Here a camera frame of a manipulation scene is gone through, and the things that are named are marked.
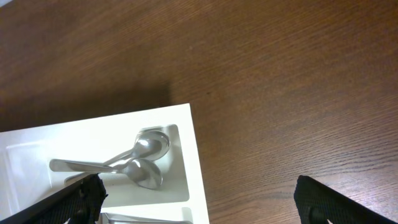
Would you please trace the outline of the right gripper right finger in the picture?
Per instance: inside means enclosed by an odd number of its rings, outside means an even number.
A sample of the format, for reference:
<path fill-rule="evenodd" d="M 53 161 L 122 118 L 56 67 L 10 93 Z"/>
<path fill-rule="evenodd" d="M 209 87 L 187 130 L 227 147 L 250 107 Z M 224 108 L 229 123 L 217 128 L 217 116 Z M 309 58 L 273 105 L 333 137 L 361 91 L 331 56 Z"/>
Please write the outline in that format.
<path fill-rule="evenodd" d="M 294 200 L 302 224 L 397 224 L 306 175 L 297 179 Z"/>

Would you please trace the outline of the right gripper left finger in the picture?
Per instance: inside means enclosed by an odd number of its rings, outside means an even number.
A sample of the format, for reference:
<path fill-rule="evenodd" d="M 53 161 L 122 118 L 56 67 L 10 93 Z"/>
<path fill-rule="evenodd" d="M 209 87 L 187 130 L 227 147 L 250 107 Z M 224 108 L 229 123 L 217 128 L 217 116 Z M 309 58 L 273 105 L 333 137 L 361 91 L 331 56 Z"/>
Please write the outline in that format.
<path fill-rule="evenodd" d="M 91 174 L 2 220 L 1 224 L 95 224 L 107 196 L 102 179 Z"/>

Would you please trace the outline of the large steel spoon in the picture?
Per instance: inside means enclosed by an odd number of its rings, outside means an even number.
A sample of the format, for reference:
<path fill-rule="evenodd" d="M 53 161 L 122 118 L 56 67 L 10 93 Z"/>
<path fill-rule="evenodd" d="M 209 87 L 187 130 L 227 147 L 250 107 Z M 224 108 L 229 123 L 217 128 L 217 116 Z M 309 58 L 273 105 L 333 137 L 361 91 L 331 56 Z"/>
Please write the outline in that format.
<path fill-rule="evenodd" d="M 145 189 L 159 189 L 163 183 L 163 175 L 159 167 L 147 159 L 130 159 L 124 164 L 114 167 L 96 166 L 85 162 L 52 159 L 50 170 L 54 172 L 87 172 L 124 174 L 136 185 Z"/>
<path fill-rule="evenodd" d="M 170 139 L 162 131 L 152 130 L 141 133 L 131 151 L 119 156 L 114 162 L 130 159 L 154 161 L 162 158 L 170 149 Z"/>

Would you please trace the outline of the white cutlery tray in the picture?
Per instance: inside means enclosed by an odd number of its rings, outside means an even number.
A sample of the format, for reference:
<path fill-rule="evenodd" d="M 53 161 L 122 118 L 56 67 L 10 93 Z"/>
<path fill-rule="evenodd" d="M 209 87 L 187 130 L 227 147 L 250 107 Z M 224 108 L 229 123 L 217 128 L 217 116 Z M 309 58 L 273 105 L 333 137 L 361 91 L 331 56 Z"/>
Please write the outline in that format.
<path fill-rule="evenodd" d="M 53 159 L 116 166 L 146 131 L 169 137 L 156 160 L 159 189 L 138 186 L 123 174 L 100 174 L 107 197 L 104 213 L 130 217 L 209 222 L 195 130 L 189 104 L 83 119 L 1 133 L 1 218 L 6 219 L 82 178 L 54 172 Z"/>

